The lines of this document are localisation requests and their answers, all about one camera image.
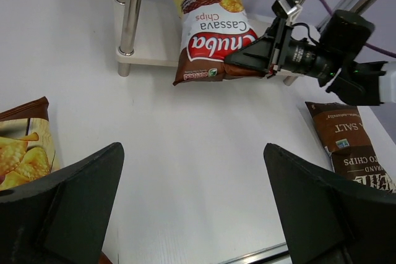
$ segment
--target shelf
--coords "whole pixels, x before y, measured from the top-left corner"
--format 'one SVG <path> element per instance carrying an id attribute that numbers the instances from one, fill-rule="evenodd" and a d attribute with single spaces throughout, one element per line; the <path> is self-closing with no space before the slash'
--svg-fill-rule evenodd
<path id="1" fill-rule="evenodd" d="M 181 44 L 181 21 L 172 0 L 142 0 L 137 25 L 134 54 L 123 56 L 118 51 L 123 26 L 124 6 L 114 0 L 116 60 L 147 66 L 177 67 Z M 273 18 L 253 15 L 250 22 L 262 35 Z M 286 70 L 278 74 L 299 76 Z"/>

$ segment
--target brown chip bag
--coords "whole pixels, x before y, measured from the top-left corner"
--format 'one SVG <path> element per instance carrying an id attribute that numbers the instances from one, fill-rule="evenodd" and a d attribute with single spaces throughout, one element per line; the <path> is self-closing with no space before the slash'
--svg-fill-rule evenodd
<path id="1" fill-rule="evenodd" d="M 396 192 L 396 185 L 378 163 L 356 106 L 305 103 L 335 173 L 373 188 Z"/>
<path id="2" fill-rule="evenodd" d="M 225 64 L 225 56 L 257 39 L 242 0 L 173 0 L 183 22 L 179 66 L 173 85 L 264 74 Z"/>
<path id="3" fill-rule="evenodd" d="M 43 97 L 0 113 L 0 190 L 60 169 Z"/>

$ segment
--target white table surface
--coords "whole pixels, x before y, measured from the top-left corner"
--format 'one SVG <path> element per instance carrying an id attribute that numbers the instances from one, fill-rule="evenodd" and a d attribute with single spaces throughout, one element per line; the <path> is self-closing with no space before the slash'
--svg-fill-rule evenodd
<path id="1" fill-rule="evenodd" d="M 175 69 L 114 60 L 113 0 L 0 0 L 0 111 L 47 96 L 60 159 L 125 149 L 103 250 L 114 263 L 219 263 L 285 241 L 262 152 L 268 142 L 329 168 L 300 78 L 172 86 Z M 360 108 L 381 165 L 396 146 Z"/>

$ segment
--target potato chips bag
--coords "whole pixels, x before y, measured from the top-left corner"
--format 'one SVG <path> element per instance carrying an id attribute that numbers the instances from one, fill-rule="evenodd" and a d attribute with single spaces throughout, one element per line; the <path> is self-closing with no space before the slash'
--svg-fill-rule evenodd
<path id="1" fill-rule="evenodd" d="M 181 52 L 173 85 L 264 74 L 225 64 L 224 57 L 257 39 L 242 0 L 173 0 L 183 22 Z"/>
<path id="2" fill-rule="evenodd" d="M 0 113 L 0 190 L 60 169 L 47 109 L 43 97 Z"/>

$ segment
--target green logo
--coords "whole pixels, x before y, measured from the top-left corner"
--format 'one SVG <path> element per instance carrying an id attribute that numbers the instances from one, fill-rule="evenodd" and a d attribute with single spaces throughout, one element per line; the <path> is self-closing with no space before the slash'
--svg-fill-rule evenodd
<path id="1" fill-rule="evenodd" d="M 217 75 L 217 68 L 209 69 L 208 77 L 215 77 Z"/>

